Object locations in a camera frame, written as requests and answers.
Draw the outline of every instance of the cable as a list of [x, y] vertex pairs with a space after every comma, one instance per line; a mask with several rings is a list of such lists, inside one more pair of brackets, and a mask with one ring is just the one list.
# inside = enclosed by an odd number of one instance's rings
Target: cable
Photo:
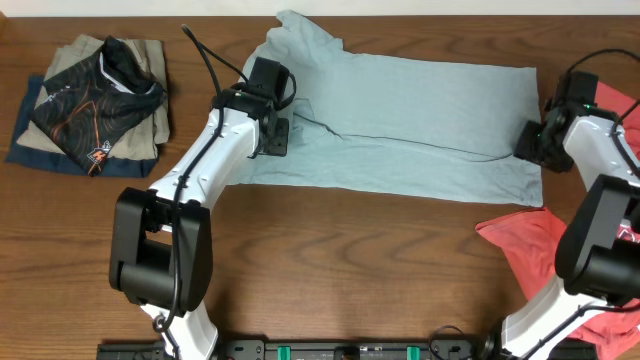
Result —
[[627, 55], [627, 56], [630, 56], [630, 57], [632, 57], [632, 58], [636, 59], [636, 61], [640, 61], [640, 56], [638, 56], [637, 54], [635, 54], [635, 53], [633, 53], [633, 52], [631, 52], [631, 51], [629, 51], [629, 50], [625, 50], [625, 49], [615, 49], [615, 48], [612, 48], [612, 49], [602, 49], [602, 50], [594, 51], [594, 52], [592, 52], [591, 54], [589, 54], [589, 55], [587, 55], [587, 56], [583, 57], [582, 59], [580, 59], [580, 60], [578, 60], [578, 61], [576, 61], [573, 65], [571, 65], [571, 66], [569, 67], [569, 69], [567, 69], [567, 72], [566, 72], [566, 73], [567, 73], [567, 74], [569, 74], [569, 73], [570, 73], [570, 72], [572, 72], [572, 71], [573, 71], [573, 69], [575, 69], [578, 65], [582, 64], [583, 62], [585, 62], [585, 61], [587, 61], [587, 60], [589, 60], [589, 59], [591, 59], [591, 58], [593, 58], [593, 57], [596, 57], [596, 56], [598, 56], [598, 55], [602, 55], [602, 54], [611, 54], [611, 53], [624, 54], [624, 55]]
[[204, 51], [209, 53], [209, 55], [213, 56], [214, 58], [216, 58], [216, 60], [220, 61], [221, 63], [227, 65], [231, 70], [235, 71], [238, 75], [240, 75], [240, 77], [242, 78], [242, 80], [244, 80], [244, 82], [246, 82], [246, 83], [249, 82], [249, 79], [247, 78], [247, 76], [245, 74], [243, 74], [242, 71], [240, 71], [240, 69], [238, 69], [237, 67], [233, 66], [227, 60], [221, 58], [218, 54], [216, 54], [213, 51], [209, 50], [209, 48], [206, 47], [203, 43], [201, 43], [199, 41], [198, 41], [198, 43], [200, 44], [200, 46], [202, 46], [202, 49]]
[[[205, 54], [205, 52], [203, 50], [202, 44], [196, 39], [195, 35], [193, 35], [193, 32], [191, 31], [191, 29], [189, 29], [189, 27], [187, 25], [182, 25], [182, 31], [184, 31], [184, 33], [189, 37], [189, 39], [191, 39], [191, 41], [196, 45], [196, 48], [198, 49], [198, 52], [200, 52], [200, 55], [204, 59], [204, 62], [207, 65], [207, 69], [209, 70], [209, 74], [211, 75], [211, 79], [213, 80], [213, 85], [214, 85], [214, 87], [216, 89], [216, 94], [217, 95], [222, 94], [222, 90], [220, 88], [220, 83], [218, 82], [218, 77], [216, 76], [216, 73], [213, 70], [213, 67], [211, 66], [211, 62], [209, 62], [209, 59], [207, 58], [207, 55]], [[231, 64], [227, 63], [226, 61], [222, 60], [222, 62], [225, 65], [228, 65], [228, 66], [232, 67]], [[171, 323], [173, 322], [173, 319], [175, 318], [176, 313], [178, 311], [178, 306], [179, 306], [179, 303], [180, 303], [180, 293], [181, 293], [181, 289], [182, 289], [182, 283], [181, 283], [181, 277], [180, 277], [180, 236], [179, 236], [179, 233], [180, 233], [180, 231], [179, 231], [179, 229], [180, 229], [180, 216], [179, 216], [180, 194], [182, 193], [182, 188], [185, 187], [186, 182], [189, 179], [189, 174], [191, 173], [191, 171], [193, 171], [193, 169], [196, 167], [196, 165], [198, 164], [200, 159], [202, 159], [202, 157], [207, 152], [207, 150], [209, 150], [211, 145], [213, 145], [213, 143], [216, 141], [216, 139], [220, 136], [220, 133], [222, 131], [222, 126], [224, 124], [224, 105], [220, 105], [219, 110], [220, 110], [220, 115], [218, 116], [218, 125], [217, 125], [216, 129], [214, 130], [211, 138], [209, 138], [209, 140], [205, 143], [205, 145], [202, 147], [202, 149], [193, 158], [191, 163], [189, 163], [187, 168], [184, 170], [184, 173], [178, 178], [178, 184], [176, 186], [176, 192], [174, 194], [173, 202], [171, 204], [171, 211], [172, 211], [171, 226], [172, 226], [172, 242], [173, 242], [172, 247], [173, 247], [173, 252], [174, 252], [174, 254], [173, 254], [173, 259], [174, 259], [173, 299], [172, 299], [172, 302], [171, 302], [171, 307], [170, 307], [170, 310], [169, 310], [169, 314], [166, 317], [164, 317], [163, 315], [160, 315], [160, 316], [156, 317], [154, 319], [154, 321], [153, 321], [153, 328], [158, 333], [166, 333], [167, 339], [169, 339], [169, 342], [171, 343], [171, 345], [173, 347], [173, 353], [174, 353], [173, 355], [174, 355], [174, 358], [176, 360], [180, 359], [178, 344], [176, 343], [176, 341], [173, 338], [173, 336], [171, 335], [171, 333], [168, 332], [168, 330], [169, 330], [169, 327], [171, 326]]]
[[640, 179], [640, 169], [638, 169], [638, 166], [633, 161], [627, 150], [624, 148], [624, 146], [622, 146], [622, 142], [620, 141], [620, 133], [618, 132], [618, 126], [622, 125], [624, 119], [629, 116], [629, 114], [631, 114], [636, 107], [638, 107], [639, 103], [640, 100], [636, 100], [636, 102], [631, 105], [631, 107], [627, 111], [625, 111], [622, 116], [616, 116], [615, 120], [613, 121], [613, 125], [611, 125], [611, 131], [609, 131], [611, 140], [613, 140], [613, 144], [615, 145], [616, 149], [618, 149], [620, 156], [622, 156], [622, 159], [627, 164], [627, 166], [629, 166], [629, 169], [631, 170], [633, 175], [635, 175], [638, 179]]
[[296, 97], [296, 93], [298, 92], [298, 84], [296, 84], [296, 77], [293, 76], [292, 73], [289, 73], [289, 78], [291, 79], [291, 82], [293, 83], [293, 93], [291, 95], [289, 95], [288, 98], [284, 99], [280, 104], [274, 104], [276, 111], [280, 111], [284, 108], [286, 108], [287, 106], [291, 105], [291, 103], [293, 102], [293, 100]]
[[587, 305], [587, 306], [583, 306], [581, 308], [578, 308], [578, 310], [576, 312], [574, 312], [565, 321], [563, 321], [558, 327], [556, 327], [551, 333], [549, 333], [549, 335], [545, 336], [542, 340], [540, 340], [538, 342], [538, 344], [536, 346], [534, 346], [533, 348], [531, 348], [531, 350], [529, 350], [522, 358], [520, 358], [520, 360], [529, 360], [546, 343], [551, 341], [551, 339], [553, 339], [554, 337], [558, 336], [558, 334], [560, 334], [562, 332], [562, 330], [567, 328], [567, 326], [571, 325], [579, 317], [584, 316], [584, 314], [587, 311], [604, 311], [604, 312], [612, 312], [612, 313], [617, 313], [617, 314], [626, 314], [626, 313], [632, 313], [632, 312], [640, 311], [640, 304], [632, 306], [632, 307], [628, 307], [628, 308], [610, 308], [610, 307], [606, 307], [606, 306], [594, 306], [594, 305]]
[[[438, 355], [437, 351], [433, 350], [433, 347], [431, 347], [431, 343], [433, 342], [433, 338], [438, 335], [439, 333], [442, 332], [442, 330], [446, 330], [446, 329], [451, 329], [451, 330], [455, 330], [457, 332], [459, 332], [461, 335], [464, 335], [464, 332], [462, 332], [462, 330], [460, 330], [458, 327], [453, 326], [453, 325], [443, 325], [440, 326], [439, 328], [436, 329], [436, 331], [433, 332], [433, 335], [431, 335], [431, 338], [429, 338], [429, 351], [433, 354], [433, 356], [436, 357], [436, 359], [438, 360], [444, 360], [440, 355]], [[463, 357], [460, 360], [469, 360], [471, 359], [472, 355], [469, 355], [467, 357]]]

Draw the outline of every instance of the stack of folded clothes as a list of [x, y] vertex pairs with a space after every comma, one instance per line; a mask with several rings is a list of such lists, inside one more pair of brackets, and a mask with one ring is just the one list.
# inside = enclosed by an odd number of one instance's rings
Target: stack of folded clothes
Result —
[[169, 139], [166, 88], [160, 41], [81, 35], [56, 51], [44, 79], [29, 79], [6, 161], [145, 177]]

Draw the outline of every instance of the navy blue cloth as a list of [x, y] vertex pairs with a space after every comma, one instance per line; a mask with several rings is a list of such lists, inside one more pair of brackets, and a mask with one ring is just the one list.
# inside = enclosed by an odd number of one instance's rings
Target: navy blue cloth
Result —
[[[29, 88], [20, 105], [18, 121], [16, 122], [16, 127], [13, 129], [11, 146], [9, 147], [9, 154], [5, 158], [5, 162], [20, 164], [39, 170], [72, 175], [87, 175], [78, 164], [73, 162], [73, 160], [65, 154], [32, 149], [17, 143], [20, 135], [29, 127], [29, 118], [35, 108], [43, 82], [43, 76], [31, 75], [29, 77]], [[151, 169], [153, 169], [157, 162], [158, 159], [128, 160], [109, 158], [109, 162], [105, 165], [104, 170], [97, 174], [97, 176], [143, 178], [149, 175]]]

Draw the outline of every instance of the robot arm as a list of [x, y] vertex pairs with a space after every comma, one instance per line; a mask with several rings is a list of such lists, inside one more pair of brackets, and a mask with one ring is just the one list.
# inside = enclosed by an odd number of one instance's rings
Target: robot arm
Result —
[[209, 360], [218, 332], [202, 299], [213, 270], [210, 212], [244, 161], [258, 153], [284, 156], [289, 124], [278, 118], [291, 77], [279, 63], [258, 58], [248, 83], [216, 97], [203, 132], [178, 164], [148, 191], [127, 188], [116, 203], [109, 280], [152, 319], [167, 317], [174, 291], [174, 253], [170, 245], [147, 239], [148, 232], [172, 232], [171, 203], [179, 178], [214, 136], [219, 107], [224, 124], [220, 136], [197, 162], [180, 194], [180, 273], [178, 316], [162, 335], [165, 351], [175, 343], [181, 359]]
[[517, 145], [517, 157], [557, 172], [575, 163], [589, 193], [559, 243], [556, 275], [506, 317], [482, 358], [548, 359], [571, 332], [602, 313], [585, 312], [565, 323], [578, 309], [611, 308], [640, 296], [640, 245], [616, 238], [624, 220], [634, 231], [640, 228], [637, 160], [620, 151], [632, 154], [616, 115], [597, 108], [597, 83], [595, 75], [581, 72], [562, 78], [546, 122], [527, 124]]

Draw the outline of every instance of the wooden table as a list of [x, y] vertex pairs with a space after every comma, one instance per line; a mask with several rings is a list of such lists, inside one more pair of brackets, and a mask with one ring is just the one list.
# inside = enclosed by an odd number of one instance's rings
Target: wooden table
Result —
[[[314, 18], [351, 52], [535, 66], [540, 102], [558, 75], [605, 47], [640, 51], [638, 17]], [[150, 319], [107, 280], [113, 208], [126, 186], [147, 188], [202, 130], [213, 86], [180, 30], [236, 65], [275, 18], [10, 19], [0, 42], [0, 157], [27, 76], [79, 34], [164, 41], [173, 136], [148, 179], [65, 176], [0, 164], [0, 358], [92, 359], [105, 340], [153, 339]], [[585, 68], [632, 96], [640, 75], [618, 56]], [[234, 74], [217, 66], [223, 86]], [[569, 221], [579, 175], [544, 173], [546, 205]], [[213, 212], [209, 315], [224, 335], [271, 339], [427, 337], [455, 324], [489, 329], [525, 302], [478, 222], [521, 210], [340, 189], [232, 186]], [[622, 358], [640, 356], [640, 347]]]

